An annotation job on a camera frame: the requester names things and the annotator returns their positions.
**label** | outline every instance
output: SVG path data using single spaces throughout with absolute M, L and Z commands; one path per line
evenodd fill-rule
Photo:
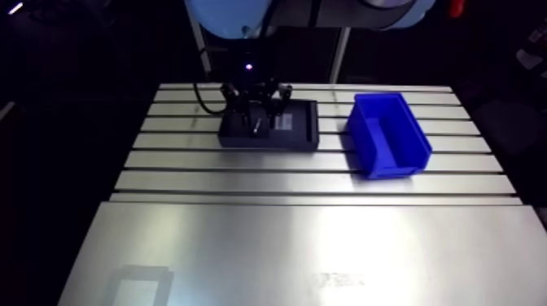
M 275 117 L 275 129 L 292 130 L 292 114 L 281 114 Z

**metal plate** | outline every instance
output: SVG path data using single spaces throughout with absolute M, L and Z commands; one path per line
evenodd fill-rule
M 210 105 L 212 110 L 222 109 L 223 105 L 215 103 Z M 320 117 L 348 117 L 352 111 L 352 104 L 326 104 L 317 105 L 317 113 Z M 429 107 L 410 106 L 410 110 L 418 119 L 459 119 L 469 120 L 463 107 Z M 209 116 L 197 103 L 154 103 L 148 111 L 149 116 Z
M 490 148 L 478 137 L 428 136 L 433 151 L 457 153 L 489 153 Z M 138 149 L 165 150 L 223 150 L 214 133 L 140 133 L 133 145 Z M 319 151 L 353 151 L 353 142 L 348 135 L 322 134 Z
M 319 118 L 319 133 L 345 133 L 347 119 Z M 458 120 L 418 120 L 427 135 L 480 135 L 471 121 Z M 221 125 L 218 117 L 157 118 L 144 120 L 143 132 L 216 132 Z
M 123 171 L 117 190 L 186 193 L 283 194 L 502 194 L 514 193 L 503 175 L 418 174 L 367 181 L 347 173 L 245 173 Z
M 319 204 L 333 203 L 340 196 L 342 203 L 363 205 L 374 201 L 408 205 L 520 203 L 510 197 L 514 189 L 499 163 L 490 155 L 490 148 L 465 109 L 459 107 L 456 96 L 446 88 L 432 86 L 420 88 L 427 92 L 417 92 L 412 86 L 358 85 L 342 90 L 337 85 L 298 85 L 296 98 L 323 101 L 318 105 L 318 151 L 299 154 L 223 148 L 215 134 L 220 118 L 206 116 L 193 102 L 192 90 L 179 90 L 183 85 L 163 87 L 175 90 L 158 92 L 157 99 L 169 103 L 151 106 L 150 116 L 133 145 L 135 151 L 129 155 L 126 171 L 116 185 L 118 196 L 127 196 L 126 200 L 209 201 L 207 197 L 222 195 L 221 199 L 230 197 L 236 203 L 272 203 L 265 199 L 276 195 L 277 204 L 292 205 L 306 195 L 311 203 Z M 215 101 L 221 99 L 218 85 L 200 88 L 211 108 L 222 107 Z M 405 90 L 403 94 L 434 154 L 423 175 L 408 180 L 363 181 L 357 176 L 354 146 L 345 130 L 353 95 L 359 91 L 392 90 Z M 457 199 L 446 195 L 456 195 Z
M 358 85 L 358 84 L 305 84 L 291 83 L 293 90 L 359 90 L 359 91 L 397 91 L 452 93 L 448 86 L 408 86 L 408 85 Z M 161 84 L 160 90 L 192 90 L 191 83 Z M 221 83 L 199 83 L 201 90 L 219 90 Z
M 343 153 L 290 154 L 262 152 L 133 151 L 126 168 L 348 172 L 359 169 L 357 155 Z M 434 154 L 426 172 L 500 173 L 493 155 Z
M 372 94 L 373 92 L 359 91 L 317 91 L 317 90 L 295 90 L 292 98 L 303 98 L 317 100 L 318 102 L 340 102 L 353 103 L 356 94 Z M 460 105 L 454 94 L 436 93 L 402 93 L 408 104 L 439 104 L 439 105 Z M 203 90 L 199 93 L 203 101 L 224 101 L 220 91 Z M 156 102 L 197 102 L 194 91 L 190 90 L 160 90 L 156 93 Z
M 212 203 L 244 205 L 297 205 L 297 206 L 486 206 L 522 205 L 517 197 L 482 195 L 181 195 L 145 191 L 139 193 L 116 192 L 110 196 L 112 202 L 156 202 L 156 203 Z
M 163 269 L 161 306 L 545 306 L 545 258 L 525 206 L 104 203 L 59 305 L 103 305 L 116 272 Z

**metal table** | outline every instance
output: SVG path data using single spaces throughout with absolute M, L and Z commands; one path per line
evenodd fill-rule
M 190 86 L 163 85 L 59 305 L 547 304 L 545 231 L 449 88 L 295 88 L 321 102 L 314 154 L 222 149 Z M 390 90 L 435 154 L 354 179 L 352 96 Z
M 220 118 L 208 116 L 190 84 L 162 85 L 111 201 L 300 205 L 521 204 L 496 157 L 449 87 L 293 85 L 294 98 L 319 102 L 313 154 L 224 149 Z M 200 85 L 211 108 L 218 84 Z M 400 91 L 434 154 L 425 173 L 404 180 L 356 178 L 344 131 L 357 92 Z
M 104 203 L 61 306 L 545 306 L 528 206 Z

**blue plastic container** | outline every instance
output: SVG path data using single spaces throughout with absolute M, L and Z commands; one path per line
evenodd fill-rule
M 419 173 L 431 155 L 431 145 L 401 94 L 356 94 L 348 128 L 369 179 Z

